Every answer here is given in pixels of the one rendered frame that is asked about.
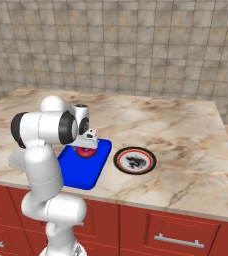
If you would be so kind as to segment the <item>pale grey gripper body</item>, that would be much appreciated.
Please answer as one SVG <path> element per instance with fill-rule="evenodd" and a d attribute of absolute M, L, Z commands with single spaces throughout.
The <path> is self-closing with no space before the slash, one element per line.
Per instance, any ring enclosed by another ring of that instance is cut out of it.
<path fill-rule="evenodd" d="M 72 143 L 75 147 L 83 147 L 96 149 L 98 147 L 98 138 L 92 137 L 88 138 L 87 136 L 78 136 L 75 141 Z"/>

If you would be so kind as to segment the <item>red frosted donut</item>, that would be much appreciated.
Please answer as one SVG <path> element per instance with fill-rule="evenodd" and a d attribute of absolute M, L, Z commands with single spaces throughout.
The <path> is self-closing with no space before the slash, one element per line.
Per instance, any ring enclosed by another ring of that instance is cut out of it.
<path fill-rule="evenodd" d="M 96 154 L 96 150 L 92 148 L 77 147 L 76 154 L 82 158 L 90 158 Z"/>

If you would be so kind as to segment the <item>blue tray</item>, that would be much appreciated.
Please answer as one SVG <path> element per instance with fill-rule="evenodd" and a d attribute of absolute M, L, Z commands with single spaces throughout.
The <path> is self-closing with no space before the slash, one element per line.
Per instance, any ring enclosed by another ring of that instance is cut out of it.
<path fill-rule="evenodd" d="M 83 158 L 78 156 L 71 146 L 66 145 L 58 156 L 63 184 L 67 187 L 91 190 L 96 185 L 111 150 L 111 141 L 99 139 L 96 153 L 89 158 Z"/>

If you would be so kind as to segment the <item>black dragon print plate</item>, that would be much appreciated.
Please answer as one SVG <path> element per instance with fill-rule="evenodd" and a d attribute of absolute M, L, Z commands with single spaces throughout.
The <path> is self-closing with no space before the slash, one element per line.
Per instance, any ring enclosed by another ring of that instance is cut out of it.
<path fill-rule="evenodd" d="M 158 164 L 155 155 L 142 147 L 125 147 L 118 150 L 114 157 L 115 167 L 130 175 L 143 175 L 151 172 Z"/>

